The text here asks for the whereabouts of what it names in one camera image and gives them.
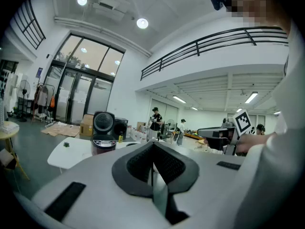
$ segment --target cardboard sheet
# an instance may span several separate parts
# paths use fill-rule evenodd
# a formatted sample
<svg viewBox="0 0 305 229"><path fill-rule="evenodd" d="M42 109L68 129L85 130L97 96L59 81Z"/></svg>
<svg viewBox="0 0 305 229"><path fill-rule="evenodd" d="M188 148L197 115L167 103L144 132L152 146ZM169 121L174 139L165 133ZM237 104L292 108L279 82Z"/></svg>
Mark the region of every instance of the cardboard sheet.
<svg viewBox="0 0 305 229"><path fill-rule="evenodd" d="M56 123L42 130L41 132L51 136L57 136L60 134L75 137L80 132L80 127L77 125L59 125Z"/></svg>

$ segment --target electric fan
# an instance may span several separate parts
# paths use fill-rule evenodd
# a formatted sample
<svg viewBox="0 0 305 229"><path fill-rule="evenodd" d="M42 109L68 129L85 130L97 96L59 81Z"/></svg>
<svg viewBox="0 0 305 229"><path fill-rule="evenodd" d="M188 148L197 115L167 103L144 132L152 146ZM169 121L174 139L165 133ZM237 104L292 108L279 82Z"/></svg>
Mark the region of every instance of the electric fan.
<svg viewBox="0 0 305 229"><path fill-rule="evenodd" d="M167 126L168 126L168 129L169 130L174 130L175 129L175 121L170 119L166 122Z"/></svg>
<svg viewBox="0 0 305 229"><path fill-rule="evenodd" d="M22 111L21 111L21 115L20 115L20 119L19 121L20 122L26 122L27 119L24 118L24 116L26 116L26 110L25 110L25 114L23 113L23 107L24 107L24 100L28 100L29 96L30 96L30 92L31 92L31 89L30 89L30 84L28 83L28 81L26 80L22 80L19 84L19 87L16 91L16 95L17 95L17 98L23 98L23 102L22 102Z"/></svg>

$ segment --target recessed light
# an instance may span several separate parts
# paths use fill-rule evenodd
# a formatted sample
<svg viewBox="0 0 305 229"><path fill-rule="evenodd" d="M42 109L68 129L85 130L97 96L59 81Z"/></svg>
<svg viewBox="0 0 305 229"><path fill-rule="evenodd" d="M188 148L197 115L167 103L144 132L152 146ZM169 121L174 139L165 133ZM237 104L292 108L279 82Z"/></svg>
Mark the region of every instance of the recessed light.
<svg viewBox="0 0 305 229"><path fill-rule="evenodd" d="M84 6L87 3L87 0L77 0L78 4Z"/></svg>
<svg viewBox="0 0 305 229"><path fill-rule="evenodd" d="M141 29L145 29L148 26L148 21L144 18L138 19L137 26Z"/></svg>
<svg viewBox="0 0 305 229"><path fill-rule="evenodd" d="M250 103L256 96L258 95L258 92L251 93L250 97L246 100L246 104Z"/></svg>
<svg viewBox="0 0 305 229"><path fill-rule="evenodd" d="M183 101L182 99L180 99L180 98L179 98L179 97L177 97L177 96L173 96L173 98L175 98L175 99L179 100L180 102L182 102L182 103L186 104L186 101Z"/></svg>

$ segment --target desk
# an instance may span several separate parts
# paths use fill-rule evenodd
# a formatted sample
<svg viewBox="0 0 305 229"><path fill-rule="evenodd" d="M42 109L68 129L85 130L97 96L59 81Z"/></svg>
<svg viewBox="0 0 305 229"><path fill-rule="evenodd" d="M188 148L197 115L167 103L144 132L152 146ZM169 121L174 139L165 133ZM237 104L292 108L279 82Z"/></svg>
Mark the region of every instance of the desk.
<svg viewBox="0 0 305 229"><path fill-rule="evenodd" d="M15 124L11 121L4 121L4 126L8 126L10 124ZM0 140L5 140L5 144L6 144L6 150L8 152L10 152L14 159L16 160L16 163L17 163L17 166L20 168L20 170L22 171L22 173L24 174L24 176L29 180L29 177L27 176L27 174L25 173L25 171L22 169L20 163L19 163L19 160L17 159L16 155L15 155L15 152L13 150L13 144L12 144L12 141L11 141L11 137L15 136L17 133L19 132L19 127L16 128L13 132L11 133L5 133L5 132L2 132L0 131Z"/></svg>
<svg viewBox="0 0 305 229"><path fill-rule="evenodd" d="M69 147L64 147L63 143L69 143ZM139 142L123 142L117 143L115 149L126 147L129 143ZM91 141L67 137L59 143L48 158L48 164L58 167L62 173L63 169L70 169L82 160L91 157Z"/></svg>

